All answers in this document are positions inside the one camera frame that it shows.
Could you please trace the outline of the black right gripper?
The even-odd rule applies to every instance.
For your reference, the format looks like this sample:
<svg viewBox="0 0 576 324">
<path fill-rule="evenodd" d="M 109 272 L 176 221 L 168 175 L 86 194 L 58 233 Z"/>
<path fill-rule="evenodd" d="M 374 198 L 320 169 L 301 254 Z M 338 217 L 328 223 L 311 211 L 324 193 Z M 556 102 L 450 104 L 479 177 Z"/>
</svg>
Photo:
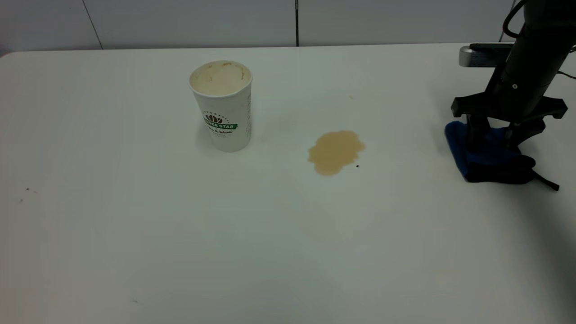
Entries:
<svg viewBox="0 0 576 324">
<path fill-rule="evenodd" d="M 491 131 L 488 117 L 511 122 L 506 130 L 509 148 L 517 148 L 544 131 L 545 122 L 537 119 L 545 116 L 561 119 L 568 110 L 566 103 L 545 96 L 553 79 L 551 75 L 531 72 L 511 75 L 506 68 L 498 67 L 483 92 L 455 98 L 453 116 L 466 115 L 467 152 L 479 154 L 487 150 L 486 136 Z"/>
</svg>

